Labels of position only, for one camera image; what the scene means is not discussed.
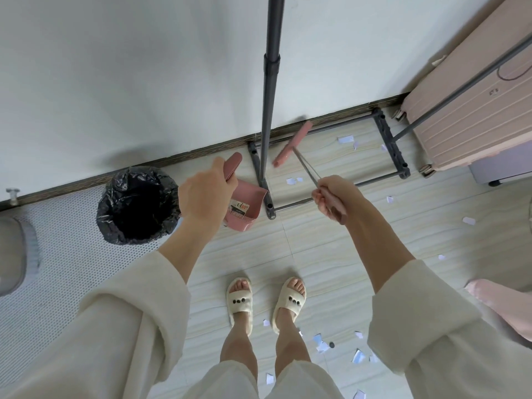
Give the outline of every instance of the white wall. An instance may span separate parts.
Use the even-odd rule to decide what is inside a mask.
[[[487,2],[286,0],[272,127],[405,91]],[[260,131],[267,3],[0,0],[0,191]]]

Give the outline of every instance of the sleeve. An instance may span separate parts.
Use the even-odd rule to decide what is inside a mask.
[[[478,309],[410,261],[373,297],[368,344],[414,398],[528,397],[532,352],[507,340]]]
[[[82,299],[76,318],[2,396],[145,398],[183,352],[190,294],[159,252],[133,261]]]

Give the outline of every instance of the black plastic liner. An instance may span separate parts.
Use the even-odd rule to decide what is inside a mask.
[[[171,234],[179,220],[177,185],[155,167],[129,167],[111,179],[96,223],[107,242],[145,244]]]

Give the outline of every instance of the person's left hand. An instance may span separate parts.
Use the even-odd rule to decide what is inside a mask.
[[[205,231],[212,235],[222,224],[231,195],[238,185],[235,174],[226,182],[224,163],[222,157],[216,157],[209,170],[198,172],[178,188],[183,221],[205,227]]]

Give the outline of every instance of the label sticker on dustpan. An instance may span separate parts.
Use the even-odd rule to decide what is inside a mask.
[[[247,211],[249,210],[249,204],[243,203],[242,201],[231,199],[230,208],[231,210],[239,214],[245,215]]]

